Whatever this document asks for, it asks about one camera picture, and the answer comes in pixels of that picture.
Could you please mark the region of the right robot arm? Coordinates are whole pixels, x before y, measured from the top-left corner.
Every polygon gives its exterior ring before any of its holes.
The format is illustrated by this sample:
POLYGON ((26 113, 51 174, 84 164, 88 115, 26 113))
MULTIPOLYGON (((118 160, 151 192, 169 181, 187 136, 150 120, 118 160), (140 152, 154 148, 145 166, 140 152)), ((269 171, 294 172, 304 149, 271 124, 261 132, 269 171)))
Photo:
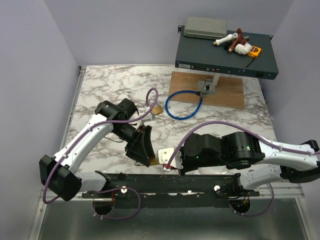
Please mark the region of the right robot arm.
POLYGON ((318 143, 309 140, 300 145, 271 141, 246 132, 223 137, 192 133, 180 148, 183 175, 199 168, 225 166, 229 170, 263 168, 240 174, 230 183, 230 191, 241 196, 247 190, 285 179, 290 183, 309 183, 320 178, 320 162, 316 156, 318 143))

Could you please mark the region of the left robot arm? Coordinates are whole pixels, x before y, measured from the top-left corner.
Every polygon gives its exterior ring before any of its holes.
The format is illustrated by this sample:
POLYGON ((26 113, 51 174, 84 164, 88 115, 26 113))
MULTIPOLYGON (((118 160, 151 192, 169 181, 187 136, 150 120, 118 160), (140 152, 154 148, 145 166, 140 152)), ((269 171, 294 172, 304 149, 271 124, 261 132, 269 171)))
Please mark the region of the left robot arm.
POLYGON ((125 141, 126 156, 146 167, 155 158, 151 142, 151 126, 138 128, 128 123, 137 112, 134 102, 125 98, 115 105, 99 103, 87 125, 63 149, 52 157, 44 155, 39 161, 41 183, 64 201, 79 192, 95 192, 104 198, 110 194, 108 177, 100 172, 80 173, 79 167, 93 148, 109 133, 125 141))

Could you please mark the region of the white pipe elbow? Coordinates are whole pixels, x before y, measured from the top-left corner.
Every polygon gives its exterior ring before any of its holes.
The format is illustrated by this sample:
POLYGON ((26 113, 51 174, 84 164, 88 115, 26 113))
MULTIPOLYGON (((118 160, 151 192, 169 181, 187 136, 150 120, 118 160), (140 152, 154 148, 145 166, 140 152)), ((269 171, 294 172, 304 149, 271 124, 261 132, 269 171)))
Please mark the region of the white pipe elbow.
POLYGON ((253 46, 246 42, 245 44, 238 43, 235 46, 234 51, 239 55, 248 55, 252 49, 253 46))

